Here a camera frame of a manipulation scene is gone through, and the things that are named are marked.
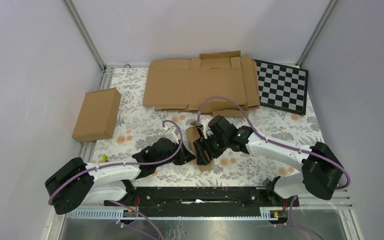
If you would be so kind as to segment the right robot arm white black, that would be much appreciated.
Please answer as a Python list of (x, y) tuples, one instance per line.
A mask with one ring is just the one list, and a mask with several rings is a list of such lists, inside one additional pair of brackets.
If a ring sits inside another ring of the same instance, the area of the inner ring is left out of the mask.
[(344, 175), (344, 167), (323, 142), (292, 144), (263, 135), (253, 126), (236, 127), (221, 115), (197, 121), (196, 128), (199, 138), (193, 145), (198, 165), (208, 165), (230, 149), (267, 157), (299, 171), (286, 177), (277, 176), (265, 183), (267, 201), (273, 206), (300, 194), (311, 194), (328, 201), (339, 188)]

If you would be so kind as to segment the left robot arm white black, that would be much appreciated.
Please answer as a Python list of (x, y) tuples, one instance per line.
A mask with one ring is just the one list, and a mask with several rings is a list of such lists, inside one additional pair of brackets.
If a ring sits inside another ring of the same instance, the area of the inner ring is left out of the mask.
[(165, 137), (123, 160), (86, 163), (75, 157), (45, 181), (48, 204), (58, 215), (82, 204), (109, 200), (128, 206), (135, 200), (130, 181), (147, 177), (160, 166), (181, 166), (194, 159), (182, 142), (174, 143)]

